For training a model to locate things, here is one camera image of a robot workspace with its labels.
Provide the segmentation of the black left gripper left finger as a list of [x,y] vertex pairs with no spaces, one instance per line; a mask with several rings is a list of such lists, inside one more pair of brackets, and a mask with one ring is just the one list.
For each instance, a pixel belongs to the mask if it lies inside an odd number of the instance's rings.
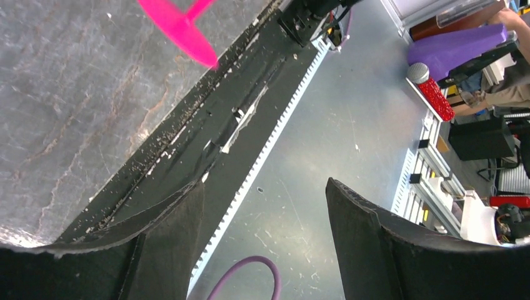
[[185,299],[204,211],[190,183],[79,241],[1,247],[2,299]]

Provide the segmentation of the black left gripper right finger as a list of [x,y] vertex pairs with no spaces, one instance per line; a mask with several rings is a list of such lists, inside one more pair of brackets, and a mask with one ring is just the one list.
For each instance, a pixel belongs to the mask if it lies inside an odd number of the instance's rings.
[[528,299],[529,246],[499,247],[414,224],[329,178],[346,299]]

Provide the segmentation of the pink plastic wine glass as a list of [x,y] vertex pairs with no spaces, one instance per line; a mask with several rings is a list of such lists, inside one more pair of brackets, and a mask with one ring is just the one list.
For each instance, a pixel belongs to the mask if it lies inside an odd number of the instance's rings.
[[172,1],[167,0],[139,0],[138,3],[158,29],[181,51],[205,67],[218,67],[218,56],[214,48],[195,25],[196,19],[214,1],[194,1],[187,11],[180,10]]

